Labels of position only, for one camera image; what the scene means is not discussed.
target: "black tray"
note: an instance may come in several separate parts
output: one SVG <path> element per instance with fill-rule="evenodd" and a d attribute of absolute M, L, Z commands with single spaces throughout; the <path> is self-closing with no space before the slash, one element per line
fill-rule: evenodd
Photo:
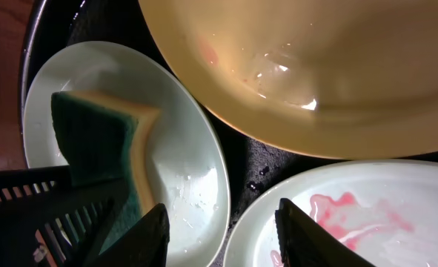
<path fill-rule="evenodd" d="M 85 41 L 126 45 L 170 70 L 154 44 L 137 0 L 36 0 L 21 55 L 20 120 L 27 91 L 39 68 L 62 48 Z M 207 110 L 205 113 L 222 143 L 228 167 L 232 214 L 226 242 L 239 217 L 259 195 L 294 174 L 339 162 L 273 148 L 228 127 Z M 438 152 L 411 159 L 438 162 Z M 222 266 L 225 244 L 212 266 Z"/>

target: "wooden table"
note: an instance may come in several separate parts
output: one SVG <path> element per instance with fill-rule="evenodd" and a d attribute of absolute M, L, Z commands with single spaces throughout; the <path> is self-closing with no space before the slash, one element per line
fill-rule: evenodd
<path fill-rule="evenodd" d="M 0 170 L 26 168 L 19 127 L 18 70 L 33 0 L 0 0 Z"/>

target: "sponge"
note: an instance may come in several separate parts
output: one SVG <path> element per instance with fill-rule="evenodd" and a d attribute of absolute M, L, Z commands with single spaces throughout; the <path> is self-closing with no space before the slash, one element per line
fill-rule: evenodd
<path fill-rule="evenodd" d="M 76 90 L 54 93 L 51 112 L 73 186 L 127 180 L 127 202 L 105 240 L 105 250 L 155 205 L 145 171 L 145 144 L 159 110 L 99 91 Z"/>

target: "tableware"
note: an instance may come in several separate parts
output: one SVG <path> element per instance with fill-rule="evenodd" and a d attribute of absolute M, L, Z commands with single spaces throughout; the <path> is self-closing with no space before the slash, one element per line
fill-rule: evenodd
<path fill-rule="evenodd" d="M 30 168 L 65 165 L 50 116 L 60 90 L 102 90 L 160 108 L 147 141 L 147 175 L 167 207 L 167 266 L 207 266 L 225 238 L 230 214 L 228 175 L 213 128 L 196 101 L 163 67 L 109 42 L 66 47 L 49 59 L 30 87 L 24 149 Z"/>
<path fill-rule="evenodd" d="M 224 266 L 282 266 L 274 222 L 281 198 L 375 266 L 438 266 L 438 163 L 344 162 L 291 177 L 242 215 Z"/>
<path fill-rule="evenodd" d="M 287 151 L 438 151 L 438 1 L 141 0 L 173 72 L 214 115 Z"/>

